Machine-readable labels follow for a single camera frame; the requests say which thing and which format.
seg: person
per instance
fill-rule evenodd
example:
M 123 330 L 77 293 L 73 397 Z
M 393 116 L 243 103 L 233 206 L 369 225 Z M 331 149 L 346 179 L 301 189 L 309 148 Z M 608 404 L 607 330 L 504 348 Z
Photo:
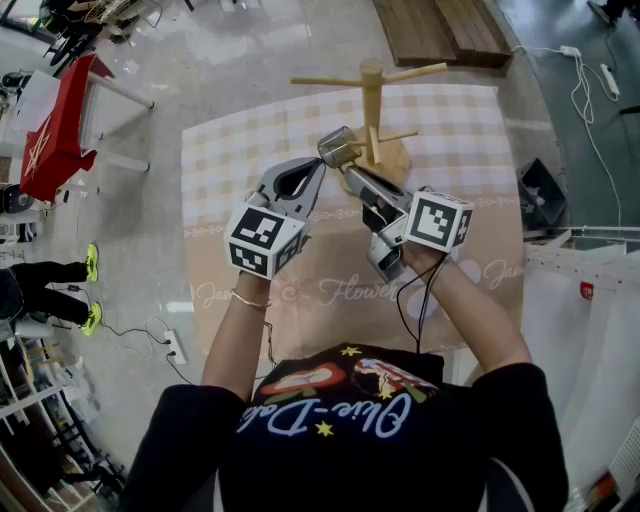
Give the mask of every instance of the person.
M 615 26 L 625 8 L 630 8 L 633 2 L 631 0 L 607 0 L 605 5 L 598 5 L 591 0 L 587 0 L 587 4 L 589 4 L 593 12 L 600 16 L 605 23 Z
M 89 244 L 84 262 L 62 265 L 53 261 L 18 263 L 0 270 L 0 320 L 12 322 L 26 313 L 41 312 L 80 326 L 91 336 L 102 319 L 98 303 L 91 309 L 81 300 L 46 288 L 50 283 L 98 280 L 98 249 Z
M 441 256 L 403 246 L 425 282 Z M 240 274 L 200 386 L 163 392 L 119 510 L 211 510 L 203 496 L 216 511 L 563 509 L 544 373 L 505 310 L 453 261 L 432 293 L 484 371 L 470 388 L 442 381 L 440 356 L 348 340 L 282 361 L 247 408 L 269 289 Z

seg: metal cup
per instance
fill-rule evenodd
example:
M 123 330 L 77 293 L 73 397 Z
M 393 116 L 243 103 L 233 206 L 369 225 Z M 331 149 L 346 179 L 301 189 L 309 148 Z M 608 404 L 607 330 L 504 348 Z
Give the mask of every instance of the metal cup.
M 362 155 L 360 146 L 354 144 L 357 140 L 355 134 L 343 126 L 318 141 L 320 158 L 332 169 L 339 169 Z

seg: table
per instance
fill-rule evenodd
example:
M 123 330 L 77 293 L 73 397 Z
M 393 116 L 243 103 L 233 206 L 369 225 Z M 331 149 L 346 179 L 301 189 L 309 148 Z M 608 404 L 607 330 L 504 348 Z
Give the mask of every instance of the table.
M 109 80 L 109 69 L 96 55 L 78 59 L 62 76 L 51 115 L 37 132 L 29 133 L 24 150 L 20 190 L 41 201 L 52 201 L 60 188 L 97 192 L 80 185 L 65 185 L 78 170 L 93 167 L 98 152 L 89 133 L 94 87 L 99 85 L 146 108 L 154 103 Z M 100 150 L 101 158 L 128 169 L 148 171 L 149 162 Z
M 208 351 L 224 315 L 237 271 L 222 240 L 233 206 L 272 165 L 317 155 L 320 137 L 362 124 L 357 89 L 317 94 L 238 112 L 182 134 L 182 208 L 187 271 L 199 343 Z M 412 159 L 407 188 L 430 185 L 475 204 L 464 247 L 452 257 L 520 324 L 523 244 L 516 174 L 493 87 L 421 84 L 383 90 L 381 131 L 418 130 L 404 139 Z M 398 302 L 416 331 L 424 286 L 399 288 L 406 270 L 384 284 L 366 261 L 370 232 L 362 207 L 328 170 L 311 215 L 311 240 L 276 276 L 273 324 L 276 358 L 306 357 L 343 341 L 415 350 Z M 431 299 L 422 350 L 464 342 Z

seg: black pants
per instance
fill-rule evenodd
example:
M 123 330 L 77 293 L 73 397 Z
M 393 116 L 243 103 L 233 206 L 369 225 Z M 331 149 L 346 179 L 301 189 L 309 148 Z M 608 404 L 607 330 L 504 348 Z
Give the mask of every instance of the black pants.
M 11 267 L 20 284 L 24 313 L 42 312 L 84 325 L 89 318 L 89 308 L 81 300 L 65 293 L 45 288 L 49 283 L 83 283 L 87 280 L 85 263 L 61 265 L 53 261 L 20 263 Z
M 604 12 L 612 20 L 617 20 L 622 16 L 624 8 L 631 4 L 630 0 L 607 0 L 607 4 L 603 7 Z

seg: leg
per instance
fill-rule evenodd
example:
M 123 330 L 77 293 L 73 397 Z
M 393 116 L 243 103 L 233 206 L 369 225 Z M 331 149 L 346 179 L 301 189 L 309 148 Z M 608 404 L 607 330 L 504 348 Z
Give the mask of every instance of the leg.
M 99 192 L 98 187 L 87 186 L 87 185 L 76 185 L 75 183 L 66 183 L 64 185 L 60 185 L 58 187 L 58 190 L 86 192 L 87 194 L 97 194 Z
M 84 283 L 87 280 L 87 265 L 84 262 L 62 265 L 53 261 L 20 263 L 11 267 L 20 287 L 44 288 L 49 283 Z
M 622 13 L 624 12 L 624 8 L 629 4 L 629 0 L 607 0 L 607 5 L 605 5 L 602 9 L 609 15 L 611 21 L 617 21 Z
M 125 98 L 128 98 L 131 101 L 135 101 L 136 103 L 139 103 L 143 107 L 153 108 L 153 105 L 154 105 L 153 101 L 143 98 L 142 96 L 138 96 L 136 93 L 133 93 L 125 89 L 124 87 L 120 86 L 113 80 L 107 80 L 106 78 L 96 75 L 95 73 L 89 72 L 89 81 L 94 84 L 98 84 L 104 87 L 105 89 L 109 89 L 110 91 L 113 91 L 116 94 L 119 94 L 120 96 L 124 96 Z
M 129 158 L 128 156 L 116 155 L 104 149 L 98 151 L 98 159 L 109 162 L 111 165 L 117 167 L 124 167 L 125 169 L 131 169 L 133 171 L 147 172 L 151 164 L 143 160 L 136 160 Z
M 89 318 L 89 307 L 84 302 L 48 288 L 31 290 L 24 300 L 24 309 L 29 312 L 41 311 L 80 326 Z

